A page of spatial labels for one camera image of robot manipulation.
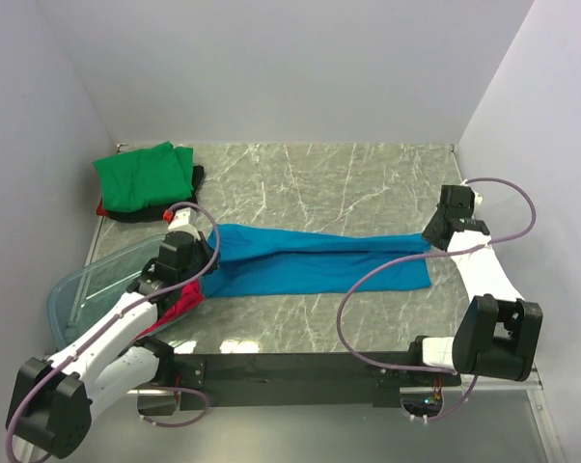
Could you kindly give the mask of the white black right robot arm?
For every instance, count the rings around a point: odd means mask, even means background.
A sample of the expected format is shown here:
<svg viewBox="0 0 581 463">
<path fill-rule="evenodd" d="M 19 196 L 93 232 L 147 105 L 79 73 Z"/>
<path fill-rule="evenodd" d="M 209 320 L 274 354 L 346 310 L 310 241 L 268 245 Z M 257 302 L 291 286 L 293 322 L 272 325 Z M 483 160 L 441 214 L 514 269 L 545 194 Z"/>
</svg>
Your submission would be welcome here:
<svg viewBox="0 0 581 463">
<path fill-rule="evenodd" d="M 422 237 L 451 259 L 469 298 L 452 337 L 418 338 L 405 361 L 410 381 L 426 385 L 439 370 L 523 382 L 532 371 L 543 314 L 513 286 L 484 221 L 474 217 L 479 195 L 467 185 L 444 185 Z"/>
</svg>

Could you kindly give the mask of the blue t-shirt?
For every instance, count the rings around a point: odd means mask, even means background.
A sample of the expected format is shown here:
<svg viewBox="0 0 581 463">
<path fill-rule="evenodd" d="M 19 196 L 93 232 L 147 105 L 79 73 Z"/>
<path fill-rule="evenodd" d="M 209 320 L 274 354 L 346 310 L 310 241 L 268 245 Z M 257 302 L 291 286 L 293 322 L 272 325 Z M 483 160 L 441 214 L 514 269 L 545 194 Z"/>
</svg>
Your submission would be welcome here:
<svg viewBox="0 0 581 463">
<path fill-rule="evenodd" d="M 209 299 L 345 293 L 378 266 L 430 250 L 418 233 L 352 237 L 236 224 L 219 231 L 219 268 L 203 278 Z"/>
</svg>

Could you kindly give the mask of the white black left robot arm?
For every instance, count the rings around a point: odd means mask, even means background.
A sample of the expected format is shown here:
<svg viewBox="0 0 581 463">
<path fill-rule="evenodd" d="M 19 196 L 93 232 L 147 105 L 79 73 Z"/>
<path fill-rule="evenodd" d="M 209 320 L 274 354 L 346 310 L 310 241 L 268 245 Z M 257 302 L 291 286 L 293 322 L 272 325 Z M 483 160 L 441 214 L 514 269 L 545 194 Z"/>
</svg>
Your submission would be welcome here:
<svg viewBox="0 0 581 463">
<path fill-rule="evenodd" d="M 178 303 L 186 286 L 216 269 L 220 247 L 197 231 L 168 232 L 157 256 L 92 328 L 50 358 L 32 358 L 20 367 L 6 420 L 9 461 L 63 459 L 130 390 L 178 388 L 173 347 L 145 333 Z"/>
</svg>

